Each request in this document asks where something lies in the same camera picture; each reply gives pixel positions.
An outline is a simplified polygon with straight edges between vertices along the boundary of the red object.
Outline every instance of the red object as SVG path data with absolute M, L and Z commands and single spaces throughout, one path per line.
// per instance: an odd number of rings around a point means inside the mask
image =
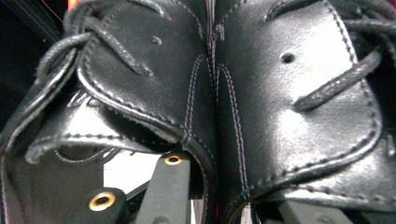
M 75 7 L 78 2 L 79 2 L 79 0 L 68 0 L 67 10 L 71 11 L 73 9 L 73 7 Z

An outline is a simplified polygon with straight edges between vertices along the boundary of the shoelace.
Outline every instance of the shoelace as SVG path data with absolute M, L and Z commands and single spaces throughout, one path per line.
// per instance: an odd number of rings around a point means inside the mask
M 159 13 L 162 17 L 168 18 L 164 10 L 157 4 L 149 1 L 149 0 L 128 0 L 129 2 L 136 3 L 140 6 L 147 7 L 154 12 Z M 88 7 L 100 7 L 100 4 L 103 4 L 104 2 L 114 2 L 114 0 L 83 0 L 81 1 L 78 6 L 69 14 L 76 13 L 81 8 L 84 8 L 85 6 Z M 71 29 L 71 27 L 64 27 L 64 29 L 67 31 L 68 29 Z M 107 28 L 94 16 L 87 16 L 83 22 L 83 29 L 81 30 L 81 34 L 75 34 L 71 35 L 69 37 L 66 37 L 59 42 L 55 43 L 44 55 L 44 57 L 41 59 L 37 71 L 36 71 L 36 76 L 37 76 L 37 81 L 36 82 L 41 82 L 44 77 L 46 77 L 49 73 L 50 70 L 53 66 L 53 64 L 56 62 L 57 58 L 66 53 L 67 51 L 71 49 L 76 49 L 78 47 L 81 47 L 85 45 L 93 36 L 97 36 L 100 38 L 102 41 L 104 41 L 110 49 L 112 49 L 119 57 L 120 59 L 128 65 L 138 76 L 146 76 L 146 77 L 151 77 L 153 76 L 153 72 L 146 67 L 143 63 L 138 62 L 131 54 L 128 52 L 128 50 L 121 44 L 121 42 L 113 36 Z M 107 163 L 108 161 L 111 161 L 115 156 L 117 156 L 120 152 L 121 149 L 118 148 L 104 148 L 93 155 L 91 155 L 88 158 L 81 159 L 81 160 L 75 160 L 66 157 L 59 149 L 56 149 L 55 155 L 63 162 L 66 163 L 72 163 L 72 164 L 83 164 L 87 162 L 98 162 L 99 164 L 103 165 Z
M 312 5 L 320 0 L 289 0 L 274 4 L 265 17 L 266 21 L 298 8 Z M 396 67 L 396 50 L 390 37 L 396 37 L 396 13 L 394 8 L 384 0 L 351 0 L 360 7 L 354 13 L 360 13 L 359 20 L 344 20 L 349 32 L 378 35 L 382 47 L 391 55 Z M 334 96 L 350 88 L 366 76 L 370 75 L 380 65 L 381 48 L 375 48 L 360 62 L 345 71 L 340 76 L 328 81 L 315 91 L 300 98 L 294 103 L 294 110 L 306 112 L 330 101 Z

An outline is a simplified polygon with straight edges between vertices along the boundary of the shoe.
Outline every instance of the shoe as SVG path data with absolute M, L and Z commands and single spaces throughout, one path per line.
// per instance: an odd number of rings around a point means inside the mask
M 191 158 L 198 219 L 213 223 L 205 8 L 190 0 L 103 0 L 81 1 L 66 14 L 64 39 L 42 58 L 1 134 L 3 223 L 67 223 L 104 186 L 104 164 L 116 155 L 176 149 Z
M 379 0 L 216 3 L 221 223 L 396 222 L 395 19 Z

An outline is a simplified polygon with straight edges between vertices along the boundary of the black leather shoe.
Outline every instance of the black leather shoe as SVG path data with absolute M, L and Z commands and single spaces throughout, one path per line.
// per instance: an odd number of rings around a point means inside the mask
M 78 220 L 76 208 L 103 187 L 103 163 L 121 150 L 175 149 L 191 158 L 198 219 L 214 222 L 205 7 L 192 0 L 81 1 L 66 15 L 64 39 L 42 58 L 1 134 L 2 223 Z
M 379 0 L 217 2 L 221 222 L 248 203 L 262 223 L 396 222 L 395 19 Z

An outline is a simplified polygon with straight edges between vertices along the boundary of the metal grommet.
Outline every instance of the metal grommet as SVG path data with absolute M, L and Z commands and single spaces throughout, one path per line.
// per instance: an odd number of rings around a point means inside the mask
M 179 156 L 170 156 L 165 159 L 165 163 L 168 165 L 178 165 L 183 160 Z
M 115 201 L 116 195 L 114 195 L 112 192 L 98 193 L 90 201 L 90 209 L 95 212 L 100 212 L 113 205 Z

